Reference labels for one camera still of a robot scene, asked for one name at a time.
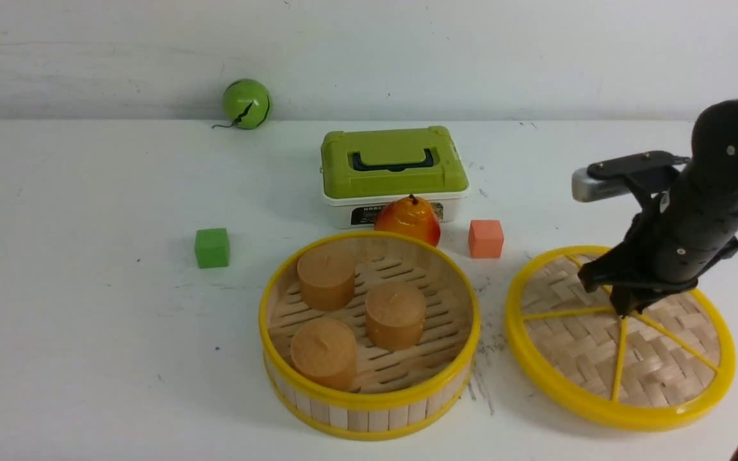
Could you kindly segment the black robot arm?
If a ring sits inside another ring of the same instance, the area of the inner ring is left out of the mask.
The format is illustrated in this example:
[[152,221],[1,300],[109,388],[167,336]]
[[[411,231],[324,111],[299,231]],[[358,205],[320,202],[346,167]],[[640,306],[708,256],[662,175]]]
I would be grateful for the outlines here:
[[700,113],[691,150],[691,157],[650,150],[597,161],[572,175],[578,202],[632,195],[641,207],[623,240],[578,271],[588,293],[611,289],[621,317],[692,291],[738,252],[738,99]]

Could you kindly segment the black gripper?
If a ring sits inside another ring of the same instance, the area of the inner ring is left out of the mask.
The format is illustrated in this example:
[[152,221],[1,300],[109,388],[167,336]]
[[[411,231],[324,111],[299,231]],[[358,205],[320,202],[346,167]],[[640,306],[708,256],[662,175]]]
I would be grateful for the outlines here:
[[704,218],[636,214],[623,240],[578,273],[586,291],[612,286],[610,301],[618,317],[667,295],[691,291],[701,275],[738,253],[735,234]]

